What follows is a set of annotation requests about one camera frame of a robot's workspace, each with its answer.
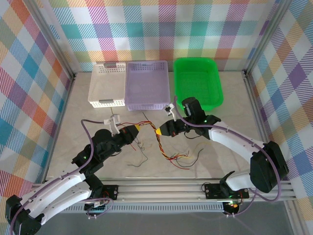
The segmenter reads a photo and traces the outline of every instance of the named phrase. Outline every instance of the plaid wallpaper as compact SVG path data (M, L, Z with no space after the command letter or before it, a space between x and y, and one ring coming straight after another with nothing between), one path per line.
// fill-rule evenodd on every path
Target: plaid wallpaper
M0 1L0 234L5 201L43 173L69 78L22 0Z
M96 61L133 60L167 60L171 70L180 57L210 57L220 70L242 70L278 2L37 0L77 71L92 71Z
M252 75L267 133L288 160L313 234L313 0L293 0Z

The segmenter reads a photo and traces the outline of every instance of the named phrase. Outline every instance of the plastic basket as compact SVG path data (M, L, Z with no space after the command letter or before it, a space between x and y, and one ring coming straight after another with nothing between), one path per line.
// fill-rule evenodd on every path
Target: plastic basket
M126 63L93 66L88 102L94 108L125 106Z
M223 103L219 72L209 58L179 58L174 63L175 94L178 105L188 97L195 97L202 109L210 111Z
M168 105L170 85L167 62L128 62L125 103L129 111L158 110Z

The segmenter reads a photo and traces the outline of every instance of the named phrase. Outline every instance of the white basket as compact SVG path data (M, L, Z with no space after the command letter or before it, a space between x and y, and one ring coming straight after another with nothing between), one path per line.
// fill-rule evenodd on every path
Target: white basket
M93 66L88 102L94 108L125 106L126 63Z

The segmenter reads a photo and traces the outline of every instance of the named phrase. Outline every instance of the gray floor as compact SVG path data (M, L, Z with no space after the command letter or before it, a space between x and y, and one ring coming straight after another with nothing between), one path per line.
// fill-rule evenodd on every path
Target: gray floor
M256 202L237 218L221 213L108 213L88 220L83 213L61 213L38 235L292 235L283 202Z

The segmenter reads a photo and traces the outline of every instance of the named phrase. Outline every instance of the white table surface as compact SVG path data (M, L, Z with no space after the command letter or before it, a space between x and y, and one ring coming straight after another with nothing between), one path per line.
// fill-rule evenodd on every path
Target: white table surface
M174 74L169 73L171 97L174 96ZM72 159L83 150L89 143L80 120L83 118L98 120L110 118L110 108L93 108L87 101L91 73L78 73L73 84L72 93L68 100L65 116L61 130L56 142L54 153L48 170L48 177L58 176L67 167ZM246 92L246 87L240 72L220 72L220 79L223 87L224 102L220 107L215 108L207 114L213 114L229 126L260 140L259 132L255 123L252 107ZM112 108L115 114L120 114L122 122L133 122L145 120L141 111L128 111L126 107ZM158 128L165 121L171 119L162 110L144 111L148 119ZM91 136L104 128L101 124L86 124ZM193 131L187 136L196 136ZM198 161L189 170L182 170L174 167L166 160L159 148L153 129L150 126L143 126L138 134L140 142L144 143L144 153L149 158L141 167L128 166L127 164L138 165L145 158L134 144L137 151L130 145L124 146L121 154L110 157L104 162L104 167L97 171L96 175L103 178L124 178L124 177L162 177L162 178L221 178L232 170L244 170L249 168L246 162L236 153L223 145L208 141L205 138L188 140L183 134L174 138L161 136L161 143L168 156L174 153L186 153L188 150L192 159L181 160L181 165L189 165L203 148Z

